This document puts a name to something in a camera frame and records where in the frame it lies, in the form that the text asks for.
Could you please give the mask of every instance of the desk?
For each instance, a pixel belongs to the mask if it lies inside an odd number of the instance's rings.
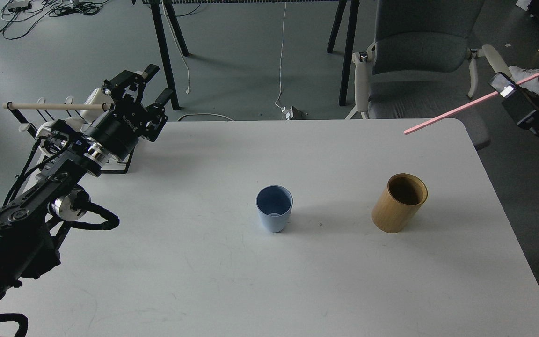
[[[120,216],[72,230],[62,265],[9,290],[32,336],[539,336],[539,287],[462,124],[418,120],[168,123],[127,175],[86,177]],[[430,196],[387,234],[387,179]],[[255,196],[286,186],[282,233]]]
[[[332,31],[330,33],[330,39],[328,40],[328,47],[326,51],[332,53],[334,51],[334,44],[336,43],[336,36],[338,36],[338,30],[342,21],[342,15],[344,14],[344,7],[349,0],[143,0],[144,4],[150,4],[151,13],[153,15],[153,24],[155,27],[155,34],[158,39],[159,53],[161,55],[163,63],[163,72],[165,73],[166,83],[168,88],[173,90],[174,94],[171,96],[172,110],[179,110],[180,105],[178,103],[178,94],[176,92],[176,85],[174,83],[174,73],[172,71],[172,64],[169,59],[168,44],[165,40],[165,32],[163,30],[163,22],[161,19],[161,12],[159,11],[159,5],[162,4],[168,14],[168,19],[172,25],[172,29],[175,32],[176,41],[180,46],[180,52],[183,56],[190,56],[189,50],[184,42],[184,36],[182,36],[182,30],[176,19],[176,13],[172,3],[210,3],[210,4],[236,4],[247,2],[324,2],[324,1],[338,1],[338,8],[336,9],[336,16],[334,17],[334,23],[332,24]],[[344,47],[344,60],[342,61],[342,76],[340,78],[340,92],[338,94],[338,105],[346,105],[346,94],[349,85],[349,73],[351,57],[353,56],[353,42],[355,41],[355,29],[357,28],[357,14],[359,12],[359,0],[350,0],[350,12],[349,22],[347,25],[346,46]]]

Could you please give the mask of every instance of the chair backrest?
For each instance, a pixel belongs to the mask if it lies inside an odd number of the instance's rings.
[[[484,0],[379,0],[373,74],[455,71]]]

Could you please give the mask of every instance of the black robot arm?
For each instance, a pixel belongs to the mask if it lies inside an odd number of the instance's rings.
[[[172,92],[165,89],[147,108],[141,100],[145,85],[158,70],[150,65],[144,72],[123,71],[105,81],[103,90],[114,104],[86,132],[74,132],[64,121],[57,121],[47,136],[37,139],[46,138],[60,150],[39,164],[34,186],[0,208],[0,300],[9,288],[22,286],[19,278],[37,279],[60,265],[59,248],[71,228],[111,230],[118,226],[118,217],[92,203],[78,183],[86,173],[99,176],[110,156],[124,159],[139,137],[157,139],[167,121],[163,106]],[[87,212],[105,221],[78,222]],[[51,234],[60,222],[57,233]],[[17,337],[26,335],[24,315],[0,314],[0,322],[11,321],[19,324]]]

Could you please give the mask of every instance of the light blue cup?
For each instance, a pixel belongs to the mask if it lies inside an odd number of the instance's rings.
[[[261,224],[273,233],[284,229],[292,211],[292,194],[282,186],[267,186],[257,194]]]

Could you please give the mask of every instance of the gray floor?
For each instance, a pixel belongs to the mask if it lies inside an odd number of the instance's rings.
[[[472,44],[494,45],[508,64],[539,67],[539,25],[514,3],[487,0]],[[372,42],[375,6],[372,1],[361,3],[356,51]],[[175,6],[178,14],[193,8]],[[336,52],[325,53],[335,8],[333,2],[287,5],[281,102],[295,105],[308,119],[342,119],[353,102],[349,94],[349,106],[336,104],[344,22]],[[168,34],[184,107],[170,111],[170,120],[184,113],[222,113],[240,120],[280,119],[274,101],[279,88],[283,10],[283,4],[202,5],[194,15],[180,18],[193,53],[188,58],[192,92],[184,93],[186,70]],[[129,1],[112,0],[93,17],[47,17],[20,40],[0,37],[0,105],[36,102],[41,96],[58,103],[73,95],[77,102],[83,102],[103,79],[111,79],[124,69],[161,65],[150,16],[140,1],[132,6]],[[18,36],[29,26],[28,22],[15,23],[7,34]],[[476,96],[489,91],[486,80],[493,73],[486,63],[479,66],[481,85]],[[468,86],[466,66],[451,76]],[[144,102],[152,102],[164,87],[160,73],[148,85]],[[481,113],[492,133],[492,145],[479,156],[539,283],[539,139],[514,126],[498,98],[482,104]],[[0,108],[0,203],[32,144],[27,134],[16,130],[15,119]]]

